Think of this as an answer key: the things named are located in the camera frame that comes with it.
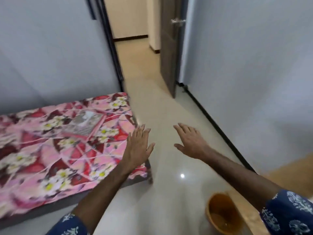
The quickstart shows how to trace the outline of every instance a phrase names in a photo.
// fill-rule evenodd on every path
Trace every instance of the forearm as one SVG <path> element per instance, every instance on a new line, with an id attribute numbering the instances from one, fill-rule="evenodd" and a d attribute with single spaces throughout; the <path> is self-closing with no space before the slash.
<path id="1" fill-rule="evenodd" d="M 126 167 L 121 163 L 118 164 L 72 211 L 84 223 L 90 234 L 93 234 L 106 208 L 129 173 Z"/>
<path id="2" fill-rule="evenodd" d="M 204 154 L 203 161 L 212 167 L 258 211 L 261 211 L 266 202 L 282 189 L 277 184 L 233 162 L 209 147 L 207 147 Z"/>

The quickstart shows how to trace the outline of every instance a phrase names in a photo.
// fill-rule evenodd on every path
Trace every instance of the door handle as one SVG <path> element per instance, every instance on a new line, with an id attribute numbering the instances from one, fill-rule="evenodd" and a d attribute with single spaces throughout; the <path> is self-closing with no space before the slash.
<path id="1" fill-rule="evenodd" d="M 172 23 L 172 25 L 178 24 L 178 26 L 181 27 L 184 25 L 184 23 L 186 23 L 186 20 L 181 20 L 181 19 L 176 17 L 175 19 L 171 19 L 171 23 Z"/>
<path id="2" fill-rule="evenodd" d="M 94 9 L 92 8 L 91 0 L 86 0 L 86 3 L 89 9 L 91 19 L 96 20 L 96 15 L 95 15 Z"/>

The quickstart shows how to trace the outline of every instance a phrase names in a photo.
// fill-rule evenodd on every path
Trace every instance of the wardrobe handle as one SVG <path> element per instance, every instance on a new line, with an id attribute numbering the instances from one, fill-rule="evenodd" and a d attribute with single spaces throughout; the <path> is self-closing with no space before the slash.
<path id="1" fill-rule="evenodd" d="M 91 0 L 86 0 L 86 3 L 87 3 L 87 6 L 88 6 L 88 9 L 89 9 L 89 12 L 90 12 L 91 19 L 92 20 L 96 20 L 96 15 L 95 15 L 95 12 L 94 12 L 94 10 L 92 8 Z"/>

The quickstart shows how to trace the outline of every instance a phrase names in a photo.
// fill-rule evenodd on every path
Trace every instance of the mattress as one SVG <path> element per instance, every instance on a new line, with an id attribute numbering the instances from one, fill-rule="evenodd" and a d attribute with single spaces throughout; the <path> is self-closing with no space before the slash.
<path id="1" fill-rule="evenodd" d="M 0 116 L 1 227 L 65 198 L 61 207 L 77 203 L 120 162 L 135 126 L 123 92 Z M 124 185 L 148 179 L 149 169 L 142 164 Z"/>

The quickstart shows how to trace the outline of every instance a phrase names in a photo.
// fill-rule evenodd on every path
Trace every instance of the tiled floor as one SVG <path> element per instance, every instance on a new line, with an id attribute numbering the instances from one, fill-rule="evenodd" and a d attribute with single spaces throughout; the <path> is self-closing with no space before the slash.
<path id="1" fill-rule="evenodd" d="M 139 123 L 152 128 L 150 157 L 154 184 L 147 182 L 121 189 L 94 234 L 214 234 L 204 208 L 215 192 L 229 185 L 209 166 L 174 148 L 180 142 L 173 125 L 183 122 L 198 128 L 209 144 L 238 162 L 221 136 L 191 98 L 178 87 L 171 98 L 159 72 L 159 57 L 147 39 L 116 43 L 131 107 Z M 1 231 L 6 234 L 44 234 L 73 206 Z"/>

